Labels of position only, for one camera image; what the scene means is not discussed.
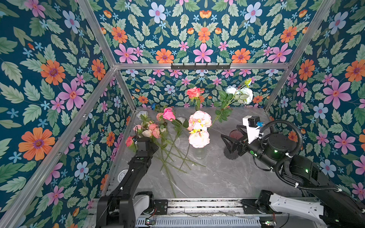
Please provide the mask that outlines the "clear glass vase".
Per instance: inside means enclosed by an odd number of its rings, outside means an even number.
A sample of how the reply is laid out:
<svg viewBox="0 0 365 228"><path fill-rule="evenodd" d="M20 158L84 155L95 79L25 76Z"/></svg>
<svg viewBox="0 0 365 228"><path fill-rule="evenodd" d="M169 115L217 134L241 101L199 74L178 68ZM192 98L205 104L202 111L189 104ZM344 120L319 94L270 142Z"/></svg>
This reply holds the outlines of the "clear glass vase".
<svg viewBox="0 0 365 228"><path fill-rule="evenodd" d="M196 159L202 160L206 158L207 151L205 148L194 148L193 154Z"/></svg>

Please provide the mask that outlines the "hot pink rose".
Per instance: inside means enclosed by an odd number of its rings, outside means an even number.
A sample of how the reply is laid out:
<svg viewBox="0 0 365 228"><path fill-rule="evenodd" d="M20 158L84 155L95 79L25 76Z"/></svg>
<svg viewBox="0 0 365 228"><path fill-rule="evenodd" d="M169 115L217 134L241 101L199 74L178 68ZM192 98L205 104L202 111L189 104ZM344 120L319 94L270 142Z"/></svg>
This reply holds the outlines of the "hot pink rose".
<svg viewBox="0 0 365 228"><path fill-rule="evenodd" d="M177 117L171 107L164 109L163 119L170 121L175 126L188 128L187 120L183 117Z"/></svg>

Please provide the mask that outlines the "white flower spray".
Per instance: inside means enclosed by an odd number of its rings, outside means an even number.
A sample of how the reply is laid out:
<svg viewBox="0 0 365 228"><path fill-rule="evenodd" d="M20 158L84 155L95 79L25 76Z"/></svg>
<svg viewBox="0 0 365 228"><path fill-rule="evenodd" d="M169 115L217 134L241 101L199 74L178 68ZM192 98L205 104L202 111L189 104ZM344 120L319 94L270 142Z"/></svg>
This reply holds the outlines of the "white flower spray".
<svg viewBox="0 0 365 228"><path fill-rule="evenodd" d="M232 113L231 105L249 105L253 100L253 91L251 89L252 79L246 79L239 87L229 86L225 90L219 91L219 97L214 102L216 121L227 121Z"/></svg>

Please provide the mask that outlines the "coral pink rose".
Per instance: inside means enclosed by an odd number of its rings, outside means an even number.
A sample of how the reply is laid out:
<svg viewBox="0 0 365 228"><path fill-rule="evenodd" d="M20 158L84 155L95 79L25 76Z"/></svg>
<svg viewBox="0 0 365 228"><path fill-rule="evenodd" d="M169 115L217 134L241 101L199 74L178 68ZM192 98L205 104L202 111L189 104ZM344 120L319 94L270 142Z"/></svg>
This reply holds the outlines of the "coral pink rose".
<svg viewBox="0 0 365 228"><path fill-rule="evenodd" d="M202 94L204 93L204 89L194 87L187 90L186 94L188 95L189 99L194 103L195 110L199 111L204 100Z"/></svg>

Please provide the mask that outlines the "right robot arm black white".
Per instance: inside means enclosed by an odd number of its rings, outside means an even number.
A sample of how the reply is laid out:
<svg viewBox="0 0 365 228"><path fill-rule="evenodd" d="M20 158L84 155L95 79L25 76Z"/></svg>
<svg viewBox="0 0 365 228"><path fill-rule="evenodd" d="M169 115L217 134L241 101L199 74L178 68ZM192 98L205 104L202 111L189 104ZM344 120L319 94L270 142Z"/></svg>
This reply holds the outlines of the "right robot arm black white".
<svg viewBox="0 0 365 228"><path fill-rule="evenodd" d="M327 228L363 228L365 226L365 205L352 198L336 186L310 159L293 155L301 148L299 141L275 132L273 127L266 136L258 135L252 142L251 134L244 125L237 125L229 135L221 135L226 147L224 154L234 160L244 154L251 154L254 161L260 161L285 184L314 195L318 201L309 202L283 197L271 191L262 190L254 208L268 213L284 212L311 220Z"/></svg>

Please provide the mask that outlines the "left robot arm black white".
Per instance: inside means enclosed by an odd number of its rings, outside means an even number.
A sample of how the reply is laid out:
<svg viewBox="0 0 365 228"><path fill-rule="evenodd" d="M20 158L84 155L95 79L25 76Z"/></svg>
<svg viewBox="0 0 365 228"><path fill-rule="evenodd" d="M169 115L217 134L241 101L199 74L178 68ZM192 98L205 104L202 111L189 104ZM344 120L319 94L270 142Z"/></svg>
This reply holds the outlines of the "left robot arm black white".
<svg viewBox="0 0 365 228"><path fill-rule="evenodd" d="M135 191L146 175L158 146L148 137L137 138L137 152L119 185L97 204L97 228L134 228L150 204L150 196L134 200Z"/></svg>

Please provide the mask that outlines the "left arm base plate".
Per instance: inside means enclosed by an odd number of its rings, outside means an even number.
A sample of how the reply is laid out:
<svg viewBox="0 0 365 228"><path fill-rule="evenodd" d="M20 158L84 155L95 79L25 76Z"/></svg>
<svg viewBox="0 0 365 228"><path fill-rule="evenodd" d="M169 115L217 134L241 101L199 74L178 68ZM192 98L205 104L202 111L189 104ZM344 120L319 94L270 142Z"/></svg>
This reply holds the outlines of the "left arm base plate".
<svg viewBox="0 0 365 228"><path fill-rule="evenodd" d="M167 215L169 200L167 199L155 199L154 200L155 210L154 215Z"/></svg>

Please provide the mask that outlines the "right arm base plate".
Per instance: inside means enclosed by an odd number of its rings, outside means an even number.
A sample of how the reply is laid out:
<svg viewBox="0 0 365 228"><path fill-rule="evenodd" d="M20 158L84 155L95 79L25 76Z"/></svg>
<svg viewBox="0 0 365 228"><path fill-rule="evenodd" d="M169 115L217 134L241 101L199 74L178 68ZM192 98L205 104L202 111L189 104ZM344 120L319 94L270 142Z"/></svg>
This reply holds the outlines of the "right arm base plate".
<svg viewBox="0 0 365 228"><path fill-rule="evenodd" d="M282 212L271 208L270 198L273 194L271 191L261 190L258 198L242 199L240 203L244 214L282 214Z"/></svg>

